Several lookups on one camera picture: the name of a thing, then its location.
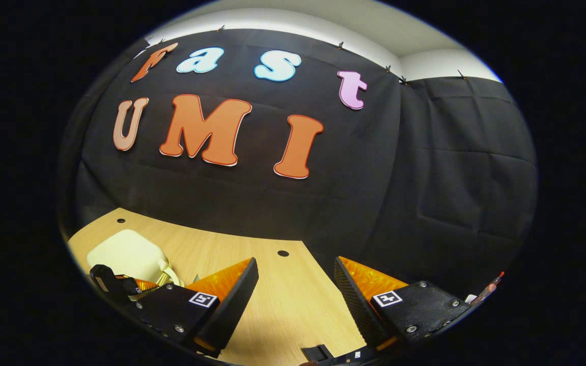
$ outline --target white ceiling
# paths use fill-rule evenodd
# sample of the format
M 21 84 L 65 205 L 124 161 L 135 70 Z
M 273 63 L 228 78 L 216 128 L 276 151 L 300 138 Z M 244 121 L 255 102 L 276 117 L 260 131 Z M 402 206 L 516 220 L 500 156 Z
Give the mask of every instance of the white ceiling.
M 431 49 L 464 49 L 423 21 L 372 0 L 218 0 L 162 27 L 204 14 L 243 8 L 291 10 L 326 19 L 363 35 L 398 57 Z

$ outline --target black fabric backdrop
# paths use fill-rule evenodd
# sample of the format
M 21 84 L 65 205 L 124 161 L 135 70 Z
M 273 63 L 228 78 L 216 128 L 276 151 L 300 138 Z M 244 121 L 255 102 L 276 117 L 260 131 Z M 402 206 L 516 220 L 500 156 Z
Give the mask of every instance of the black fabric backdrop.
M 176 49 L 130 83 L 151 53 L 175 42 Z M 216 69 L 175 71 L 189 53 L 207 47 L 225 50 Z M 272 49 L 300 55 L 292 79 L 254 76 L 260 56 Z M 67 235 L 120 206 L 208 231 L 300 239 L 331 277 L 333 259 L 342 255 L 465 297 L 505 269 L 527 234 L 537 194 L 535 153 L 501 83 L 433 78 L 404 86 L 348 50 L 270 30 L 190 35 L 126 62 L 107 73 L 116 76 L 91 118 L 74 122 L 86 127 L 84 138 L 67 133 L 67 140 L 84 141 L 72 168 L 75 211 L 65 219 Z M 359 72 L 368 85 L 358 94 L 365 102 L 360 111 L 340 102 L 340 70 Z M 228 98 L 253 106 L 237 136 L 237 165 L 209 164 L 200 153 L 193 159 L 160 154 L 180 94 L 200 96 L 205 118 Z M 112 143 L 117 107 L 141 97 L 150 101 L 135 145 L 122 152 Z M 305 180 L 272 170 L 291 114 L 325 128 L 314 140 Z

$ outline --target orange letter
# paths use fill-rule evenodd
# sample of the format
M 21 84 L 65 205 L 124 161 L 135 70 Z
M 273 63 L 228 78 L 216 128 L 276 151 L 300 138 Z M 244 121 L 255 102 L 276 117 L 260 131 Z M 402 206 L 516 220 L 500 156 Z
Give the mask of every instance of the orange letter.
M 184 135 L 187 155 L 195 157 L 202 144 L 211 136 L 210 144 L 202 152 L 205 162 L 231 167 L 237 164 L 235 142 L 244 116 L 252 110 L 248 102 L 228 99 L 221 103 L 207 119 L 202 118 L 200 98 L 184 94 L 173 98 L 175 112 L 160 152 L 168 156 L 182 155 L 180 136 Z
M 273 170 L 281 176 L 304 179 L 309 176 L 307 158 L 311 152 L 311 144 L 316 134 L 324 130 L 324 126 L 312 118 L 298 114 L 289 116 L 288 124 L 291 125 L 291 134 L 288 136 L 286 150 L 281 162 L 275 164 Z
M 119 104 L 119 112 L 116 114 L 116 122 L 114 123 L 114 132 L 112 132 L 112 140 L 114 140 L 114 145 L 121 151 L 126 151 L 132 147 L 135 143 L 135 137 L 137 137 L 137 128 L 139 127 L 139 118 L 141 117 L 141 112 L 149 103 L 148 98 L 139 98 L 135 100 L 135 111 L 132 114 L 132 119 L 130 120 L 130 129 L 128 130 L 128 135 L 123 136 L 123 127 L 124 127 L 124 120 L 126 119 L 126 112 L 132 105 L 130 100 L 126 100 L 125 102 L 121 102 Z
M 158 62 L 160 62 L 160 60 L 164 57 L 164 55 L 167 54 L 167 52 L 171 52 L 173 51 L 173 49 L 175 49 L 177 47 L 177 43 L 174 43 L 170 46 L 167 46 L 165 48 L 160 49 L 159 51 L 155 51 L 153 53 L 153 55 L 151 55 L 151 57 L 149 58 L 149 60 L 146 61 L 146 63 L 144 64 L 144 67 L 142 67 L 139 72 L 137 72 L 137 75 L 135 75 L 135 77 L 132 78 L 132 80 L 130 80 L 131 83 L 141 79 L 142 77 L 146 76 L 146 74 L 148 74 L 149 69 L 151 69 L 152 67 L 155 67 L 155 65 L 158 64 Z

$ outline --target wooden table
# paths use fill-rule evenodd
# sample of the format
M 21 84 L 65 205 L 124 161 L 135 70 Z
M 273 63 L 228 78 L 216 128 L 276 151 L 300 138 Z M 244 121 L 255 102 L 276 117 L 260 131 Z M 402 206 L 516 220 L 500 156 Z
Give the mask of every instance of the wooden table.
M 160 247 L 181 281 L 189 284 L 254 257 L 259 280 L 230 342 L 218 357 L 246 366 L 298 366 L 301 348 L 326 345 L 334 356 L 365 346 L 339 290 L 302 241 L 247 238 L 154 220 L 117 208 L 69 240 L 75 260 L 89 273 L 86 256 L 99 243 L 132 229 Z M 277 254 L 289 252 L 288 257 Z

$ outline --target light blue letter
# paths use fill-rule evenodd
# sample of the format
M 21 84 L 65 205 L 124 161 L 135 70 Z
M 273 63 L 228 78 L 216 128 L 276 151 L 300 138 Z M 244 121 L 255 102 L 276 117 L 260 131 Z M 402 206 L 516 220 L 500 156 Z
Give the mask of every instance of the light blue letter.
M 216 61 L 223 55 L 223 48 L 218 47 L 209 47 L 199 49 L 195 51 L 191 55 L 190 58 L 182 61 L 176 71 L 177 72 L 191 72 L 195 71 L 198 74 L 202 74 L 203 72 L 212 71 L 216 69 Z
M 263 65 L 254 68 L 256 77 L 272 81 L 287 81 L 295 75 L 295 67 L 302 63 L 302 59 L 295 53 L 268 51 L 261 55 L 261 63 Z

